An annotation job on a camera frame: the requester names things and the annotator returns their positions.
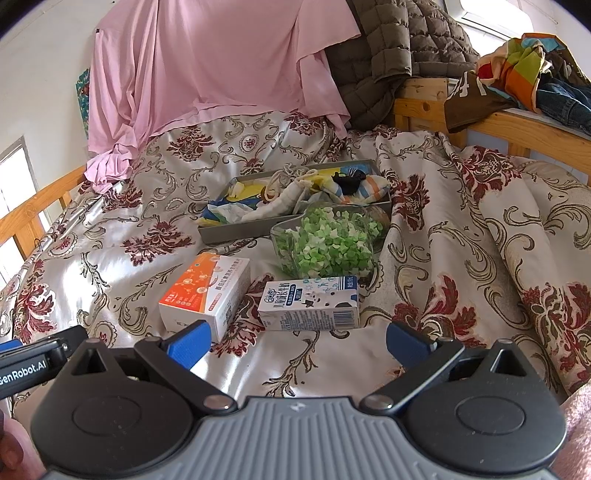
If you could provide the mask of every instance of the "wooden bed rail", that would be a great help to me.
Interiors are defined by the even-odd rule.
[[[394,124],[408,130],[409,120],[418,118],[432,125],[430,130],[447,132],[443,101],[399,98],[394,102]],[[529,157],[536,150],[589,175],[591,186],[591,141],[531,118],[509,112],[495,112],[470,125],[470,130],[502,138],[509,142],[508,154]],[[466,146],[466,130],[450,134],[457,147]]]
[[[0,245],[13,237],[22,258],[26,260],[35,248],[35,240],[45,233],[39,213],[56,200],[59,200],[62,208],[66,208],[72,200],[70,190],[84,181],[85,170],[86,165],[83,165],[71,171],[1,218]]]

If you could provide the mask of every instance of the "wooden bed frame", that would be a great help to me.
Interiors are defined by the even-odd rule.
[[[421,129],[447,134],[443,102],[448,89],[447,79],[406,81],[392,110],[394,125],[403,131]],[[570,165],[588,174],[587,184],[591,186],[591,140],[509,112],[493,113],[470,129],[507,140],[509,155],[529,157],[535,150]],[[449,134],[449,138],[453,145],[464,148],[467,131]],[[71,201],[70,191],[85,179],[85,168],[81,166],[51,183],[0,219],[0,245],[12,237],[23,259],[28,258],[44,234],[38,214],[56,201],[65,208]]]

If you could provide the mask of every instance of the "metal screw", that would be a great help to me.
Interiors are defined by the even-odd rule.
[[[234,401],[227,395],[209,395],[203,400],[203,405],[210,410],[227,410]]]
[[[363,399],[365,406],[372,410],[388,410],[394,406],[394,400],[387,395],[368,395]]]

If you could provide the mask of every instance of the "quilted jacket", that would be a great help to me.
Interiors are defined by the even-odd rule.
[[[347,0],[361,36],[326,49],[351,126],[370,130],[411,77],[458,78],[479,58],[463,28],[431,0]]]

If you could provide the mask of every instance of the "denim jeans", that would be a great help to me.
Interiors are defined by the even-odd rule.
[[[591,86],[574,87],[556,78],[542,78],[536,98],[546,115],[591,135]]]

